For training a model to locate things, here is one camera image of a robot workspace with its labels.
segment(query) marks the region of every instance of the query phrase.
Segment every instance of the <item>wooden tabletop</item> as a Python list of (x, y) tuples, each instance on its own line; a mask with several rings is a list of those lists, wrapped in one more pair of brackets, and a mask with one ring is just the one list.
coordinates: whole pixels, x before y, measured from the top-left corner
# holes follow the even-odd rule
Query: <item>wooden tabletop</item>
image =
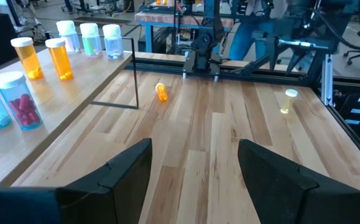
[[(172, 14), (161, 14), (161, 13), (147, 13), (147, 12), (138, 12), (134, 16), (137, 22), (156, 22), (156, 23), (166, 23), (173, 24), (173, 15)], [(181, 24), (185, 25), (198, 25), (202, 23), (203, 16), (183, 16), (181, 18)], [(221, 18), (223, 27), (232, 28), (234, 26), (233, 19)]]
[[(311, 89), (153, 72), (138, 76), (139, 110), (89, 105), (14, 185), (66, 185), (152, 138), (152, 171), (139, 223), (257, 224), (237, 158), (239, 140), (250, 139), (360, 190), (360, 151)], [(158, 82), (167, 88), (166, 103), (156, 97)], [(289, 114), (282, 114), (288, 88), (297, 89), (299, 97)], [(123, 71), (98, 98), (133, 104), (133, 89), (132, 72)]]
[[(0, 130), (0, 185), (11, 185), (131, 60), (69, 55), (74, 80), (60, 82), (48, 50), (38, 53), (45, 78), (27, 81), (43, 125), (23, 131), (14, 122)], [(2, 70), (23, 71), (20, 62)]]

